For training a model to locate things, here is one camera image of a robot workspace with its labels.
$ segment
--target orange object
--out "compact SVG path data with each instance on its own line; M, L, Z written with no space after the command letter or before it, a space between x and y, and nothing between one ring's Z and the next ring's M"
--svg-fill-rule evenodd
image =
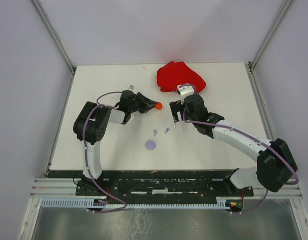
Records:
M155 106L156 109L161 110L163 108L163 104L161 102L158 102Z

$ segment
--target crumpled red fabric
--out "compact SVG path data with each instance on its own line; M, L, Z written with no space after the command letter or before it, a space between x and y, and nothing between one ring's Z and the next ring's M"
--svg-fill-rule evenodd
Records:
M162 92L176 91L178 85L193 84L199 93L206 82L184 62L169 62L157 71L157 85Z

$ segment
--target wall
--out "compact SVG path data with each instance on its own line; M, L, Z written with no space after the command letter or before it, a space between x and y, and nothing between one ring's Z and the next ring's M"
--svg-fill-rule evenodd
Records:
M0 240L17 238L69 81L29 0L0 0Z
M298 164L308 210L308 0L295 1L256 74L274 131Z
M247 62L282 0L41 0L75 66Z

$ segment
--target purple circle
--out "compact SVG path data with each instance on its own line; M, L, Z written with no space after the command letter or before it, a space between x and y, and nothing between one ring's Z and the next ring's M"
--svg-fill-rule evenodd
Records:
M154 150L156 148L156 143L154 141L149 140L146 142L145 146L148 150Z

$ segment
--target white table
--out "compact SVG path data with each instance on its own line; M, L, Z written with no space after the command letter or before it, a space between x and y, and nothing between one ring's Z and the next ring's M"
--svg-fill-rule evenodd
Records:
M163 64L93 65L77 67L63 118L51 170L82 170L83 150L73 124L86 101L135 86L135 92L163 103L162 110L134 113L126 124L109 123L101 140L101 163L105 170L214 170L249 168L255 162L233 147L201 135L192 124L173 127L169 102L179 100L175 92L161 92L156 82ZM191 63L188 66L206 82L200 93L210 112L218 113L235 126L265 137L246 69L243 63ZM102 99L108 105L120 94ZM147 150L148 140L156 142Z

